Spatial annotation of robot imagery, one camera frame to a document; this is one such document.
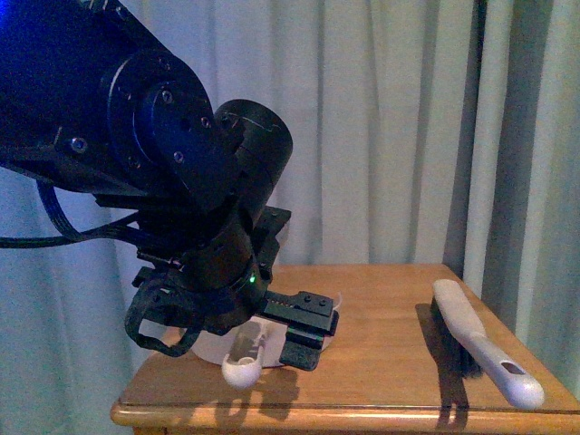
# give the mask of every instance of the curtain fold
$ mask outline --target curtain fold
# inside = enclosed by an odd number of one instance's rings
[[[214,110],[255,100],[288,125],[280,262],[461,275],[465,252],[468,284],[580,397],[577,2],[490,0],[485,37],[463,0],[123,3]],[[2,170],[0,189],[3,235],[54,234],[31,180]],[[81,229],[123,215],[59,198]],[[147,356],[122,323],[140,266],[111,241],[0,251],[0,432],[129,433],[108,414]]]
[[[488,20],[493,10],[507,20],[504,7],[489,2]],[[533,7],[516,1],[508,52],[505,34],[498,34],[502,41],[492,34],[484,43],[479,95],[486,98],[478,107],[481,141],[476,140],[473,160],[465,270],[466,282],[475,289],[481,285],[484,302],[576,396],[578,19],[575,1],[534,2]],[[486,24],[486,35],[493,25]],[[497,62],[488,76],[487,53]],[[488,103],[489,112],[481,107]]]

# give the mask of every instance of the wooden nightstand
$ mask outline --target wooden nightstand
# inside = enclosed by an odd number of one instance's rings
[[[280,266],[277,292],[343,294],[336,336],[314,372],[264,370],[253,390],[234,391],[193,353],[154,353],[111,417],[149,435],[580,433],[580,403],[465,286],[490,338],[540,381],[546,402],[520,411],[486,375],[462,380],[450,370],[430,317],[440,278],[458,280],[433,265]]]

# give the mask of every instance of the white plastic object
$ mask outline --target white plastic object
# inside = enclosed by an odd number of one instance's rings
[[[339,293],[334,311],[340,311],[342,302]],[[283,365],[279,358],[287,329],[285,324],[253,316],[223,336],[202,331],[192,351],[202,360],[221,365],[227,384],[242,390],[256,384],[262,368]],[[333,337],[324,338],[323,350],[332,340]]]
[[[459,284],[441,279],[433,284],[435,300],[453,337],[471,354],[516,408],[534,410],[544,403],[544,389],[531,374],[493,344]]]
[[[271,324],[250,320],[239,327],[236,339],[221,364],[227,384],[237,390],[254,385],[262,373],[268,329]]]

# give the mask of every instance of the white handle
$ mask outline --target white handle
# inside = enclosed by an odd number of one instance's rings
[[[511,405],[522,410],[534,410],[544,403],[544,389],[536,378],[486,336],[473,333],[464,347]]]
[[[262,373],[267,327],[258,322],[246,322],[236,335],[229,353],[221,364],[227,384],[244,390],[256,384]]]
[[[506,400],[523,410],[541,406],[544,389],[536,378],[488,339],[483,323],[461,286],[455,281],[441,279],[433,284],[433,291],[451,335],[488,374]]]

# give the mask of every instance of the black bristles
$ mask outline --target black bristles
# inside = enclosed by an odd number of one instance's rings
[[[473,359],[467,349],[451,335],[434,297],[431,301],[431,315],[453,368],[459,371],[464,378],[480,377],[483,374],[483,369]]]

